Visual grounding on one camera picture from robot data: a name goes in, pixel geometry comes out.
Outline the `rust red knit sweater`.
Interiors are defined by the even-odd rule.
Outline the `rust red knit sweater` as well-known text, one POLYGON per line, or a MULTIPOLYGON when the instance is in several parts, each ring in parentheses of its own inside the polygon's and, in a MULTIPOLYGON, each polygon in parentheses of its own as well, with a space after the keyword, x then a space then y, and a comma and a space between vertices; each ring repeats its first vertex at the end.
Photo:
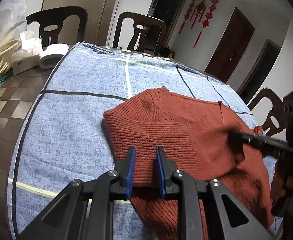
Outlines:
POLYGON ((218 179, 242 202, 259 223, 273 223, 268 171, 261 153, 245 145, 239 152, 227 144, 228 129, 250 129, 222 102, 207 102, 172 93, 167 88, 148 89, 104 112, 104 124, 115 160, 130 146, 136 149, 134 185, 153 187, 156 148, 197 180, 218 179))

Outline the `blue checked tablecloth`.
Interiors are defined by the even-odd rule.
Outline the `blue checked tablecloth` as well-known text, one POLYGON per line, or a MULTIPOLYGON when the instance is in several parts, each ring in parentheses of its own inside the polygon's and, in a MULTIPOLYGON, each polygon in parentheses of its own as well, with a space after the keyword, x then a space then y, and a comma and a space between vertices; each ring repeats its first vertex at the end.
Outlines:
POLYGON ((258 122, 229 85, 179 63, 77 43, 55 66, 19 133, 8 176, 8 219, 16 237, 73 179, 114 167, 103 113, 148 89, 221 101, 250 128, 258 122))

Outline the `dark brown wooden door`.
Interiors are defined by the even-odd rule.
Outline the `dark brown wooden door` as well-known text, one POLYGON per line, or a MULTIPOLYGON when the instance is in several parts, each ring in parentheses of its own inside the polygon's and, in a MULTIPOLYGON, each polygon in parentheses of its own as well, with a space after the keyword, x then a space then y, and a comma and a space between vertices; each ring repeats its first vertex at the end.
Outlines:
POLYGON ((251 22, 235 8, 205 72, 224 83, 227 82, 242 58, 254 31, 251 22))

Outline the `dark chair far middle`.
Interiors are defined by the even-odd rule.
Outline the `dark chair far middle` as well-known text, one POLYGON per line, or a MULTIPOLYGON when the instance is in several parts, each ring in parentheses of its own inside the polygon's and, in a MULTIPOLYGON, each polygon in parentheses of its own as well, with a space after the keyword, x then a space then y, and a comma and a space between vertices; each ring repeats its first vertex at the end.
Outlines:
POLYGON ((126 18, 130 18, 134 21, 133 23, 134 34, 127 46, 127 50, 143 53, 145 49, 146 34, 149 32, 149 30, 153 26, 158 26, 160 28, 161 31, 159 33, 157 44, 155 46, 155 50, 153 53, 154 56, 157 56, 159 54, 161 47, 164 44, 166 24, 164 21, 158 18, 154 18, 148 15, 138 14, 136 12, 125 11, 119 15, 112 47, 113 48, 118 47, 123 20, 125 20, 126 18))

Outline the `white tissue box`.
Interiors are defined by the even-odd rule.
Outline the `white tissue box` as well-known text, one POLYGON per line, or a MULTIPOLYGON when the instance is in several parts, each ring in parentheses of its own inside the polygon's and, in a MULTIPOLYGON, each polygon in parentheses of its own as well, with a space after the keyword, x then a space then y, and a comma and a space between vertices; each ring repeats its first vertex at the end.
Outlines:
POLYGON ((31 30, 20 33, 19 45, 11 56, 12 70, 14 75, 18 75, 39 64, 42 50, 41 39, 34 37, 31 30))

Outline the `red Chinese knot decoration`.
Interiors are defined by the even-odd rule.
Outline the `red Chinese knot decoration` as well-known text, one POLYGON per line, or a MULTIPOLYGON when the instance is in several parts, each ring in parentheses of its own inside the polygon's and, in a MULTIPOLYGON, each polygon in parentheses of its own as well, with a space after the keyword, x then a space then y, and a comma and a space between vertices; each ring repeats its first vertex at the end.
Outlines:
POLYGON ((178 35, 181 35, 187 21, 191 21, 191 29, 198 22, 202 24, 200 32, 198 33, 196 40, 194 42, 193 48, 198 44, 200 37, 202 36, 204 28, 209 26, 209 21, 214 17, 213 11, 216 10, 216 5, 220 2, 219 0, 210 0, 210 6, 206 5, 206 0, 201 0, 200 3, 196 4, 197 0, 191 0, 188 6, 187 12, 184 15, 184 20, 178 31, 178 35))

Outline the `cream woven plastic basket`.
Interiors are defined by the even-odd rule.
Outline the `cream woven plastic basket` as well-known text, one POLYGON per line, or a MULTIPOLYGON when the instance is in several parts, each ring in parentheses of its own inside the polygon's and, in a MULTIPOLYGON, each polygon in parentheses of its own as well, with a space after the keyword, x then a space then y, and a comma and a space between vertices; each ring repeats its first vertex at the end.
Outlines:
POLYGON ((0 46, 0 77, 12 67, 11 57, 19 45, 20 40, 14 39, 0 46))

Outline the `dark chair far left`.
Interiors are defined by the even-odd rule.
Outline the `dark chair far left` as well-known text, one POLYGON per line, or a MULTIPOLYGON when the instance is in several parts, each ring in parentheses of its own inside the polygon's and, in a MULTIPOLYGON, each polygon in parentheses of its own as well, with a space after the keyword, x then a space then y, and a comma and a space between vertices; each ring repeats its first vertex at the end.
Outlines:
POLYGON ((88 13, 83 7, 67 6, 42 10, 28 15, 26 21, 28 25, 38 22, 42 46, 48 47, 58 43, 58 36, 64 26, 64 21, 70 16, 79 18, 76 42, 83 42, 88 20, 88 13))

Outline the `white plastic bag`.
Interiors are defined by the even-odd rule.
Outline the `white plastic bag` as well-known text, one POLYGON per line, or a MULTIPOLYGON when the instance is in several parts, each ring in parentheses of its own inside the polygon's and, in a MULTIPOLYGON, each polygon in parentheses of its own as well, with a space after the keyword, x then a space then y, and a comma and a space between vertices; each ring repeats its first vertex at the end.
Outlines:
POLYGON ((0 3, 0 46, 20 37, 27 30, 26 0, 2 0, 0 3))

